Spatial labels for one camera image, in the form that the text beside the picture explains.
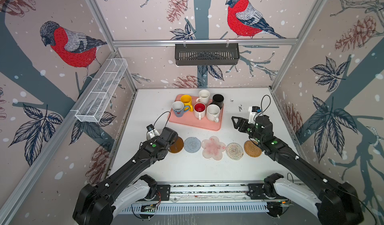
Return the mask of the glossy brown round coaster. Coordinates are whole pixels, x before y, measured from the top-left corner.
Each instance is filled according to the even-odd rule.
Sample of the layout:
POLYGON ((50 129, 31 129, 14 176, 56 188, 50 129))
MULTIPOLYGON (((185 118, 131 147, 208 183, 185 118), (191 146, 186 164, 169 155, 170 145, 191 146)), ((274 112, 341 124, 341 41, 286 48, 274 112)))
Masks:
POLYGON ((177 140, 169 147, 169 152, 172 154, 179 153, 184 148, 184 141, 178 137, 177 140))

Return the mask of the rattan round woven coaster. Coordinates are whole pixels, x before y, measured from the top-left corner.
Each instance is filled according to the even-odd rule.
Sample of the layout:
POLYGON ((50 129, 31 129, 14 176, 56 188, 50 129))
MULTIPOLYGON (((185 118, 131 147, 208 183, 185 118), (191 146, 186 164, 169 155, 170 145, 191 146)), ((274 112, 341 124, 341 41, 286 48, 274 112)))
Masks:
POLYGON ((263 153, 262 150, 252 141, 246 141, 244 143, 244 151, 252 158, 257 158, 263 153))

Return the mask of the blue grey woven coaster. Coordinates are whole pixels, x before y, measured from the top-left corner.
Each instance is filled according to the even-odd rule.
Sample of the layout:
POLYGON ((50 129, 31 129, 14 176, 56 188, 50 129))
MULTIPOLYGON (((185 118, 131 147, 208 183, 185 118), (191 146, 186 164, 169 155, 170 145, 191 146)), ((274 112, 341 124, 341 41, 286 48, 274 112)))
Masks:
POLYGON ((196 137, 189 137, 184 141, 184 149, 188 153, 196 153, 201 148, 201 141, 196 137))

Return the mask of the multicolour zigzag woven coaster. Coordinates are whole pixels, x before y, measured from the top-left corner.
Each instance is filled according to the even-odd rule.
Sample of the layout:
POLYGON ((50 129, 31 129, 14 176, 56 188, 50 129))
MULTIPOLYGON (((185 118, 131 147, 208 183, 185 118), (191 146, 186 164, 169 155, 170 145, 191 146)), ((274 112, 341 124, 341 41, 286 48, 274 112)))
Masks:
POLYGON ((239 144, 230 143, 226 147, 226 154, 231 160, 238 161, 243 157, 244 150, 239 144))

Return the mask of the pink flower shaped coaster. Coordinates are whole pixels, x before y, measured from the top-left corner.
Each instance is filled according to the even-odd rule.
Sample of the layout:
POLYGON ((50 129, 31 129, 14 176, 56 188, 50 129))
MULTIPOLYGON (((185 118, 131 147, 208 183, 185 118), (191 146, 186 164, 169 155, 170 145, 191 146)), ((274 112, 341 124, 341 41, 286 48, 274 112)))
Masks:
POLYGON ((218 137, 212 136, 201 142, 201 148, 203 149, 202 154, 204 158, 219 161, 223 158, 226 145, 218 137))

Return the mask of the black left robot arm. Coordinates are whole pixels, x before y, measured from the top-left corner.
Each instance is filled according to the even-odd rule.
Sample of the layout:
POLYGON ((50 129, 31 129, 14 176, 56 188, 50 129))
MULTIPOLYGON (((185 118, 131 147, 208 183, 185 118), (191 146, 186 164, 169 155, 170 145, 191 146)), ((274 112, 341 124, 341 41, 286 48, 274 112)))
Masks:
POLYGON ((95 186, 85 185, 78 196, 73 219, 79 225, 109 225, 114 217, 134 202, 154 193, 156 181, 142 176, 132 187, 128 185, 144 170, 163 160, 178 133, 163 128, 159 136, 143 142, 136 154, 120 169, 95 186))

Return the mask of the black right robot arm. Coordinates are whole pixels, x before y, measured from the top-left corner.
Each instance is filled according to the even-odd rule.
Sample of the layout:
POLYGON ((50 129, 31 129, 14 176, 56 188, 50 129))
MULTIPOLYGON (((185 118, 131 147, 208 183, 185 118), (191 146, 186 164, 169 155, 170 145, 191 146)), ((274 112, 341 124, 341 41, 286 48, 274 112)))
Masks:
POLYGON ((364 215, 356 189, 339 183, 300 158, 284 141, 274 136, 269 117, 257 117, 254 123, 232 117, 234 128, 246 133, 250 140, 273 161, 288 169, 307 188, 298 186, 283 175, 274 173, 264 179, 264 194, 269 199, 284 197, 316 216, 323 225, 358 225, 364 215))

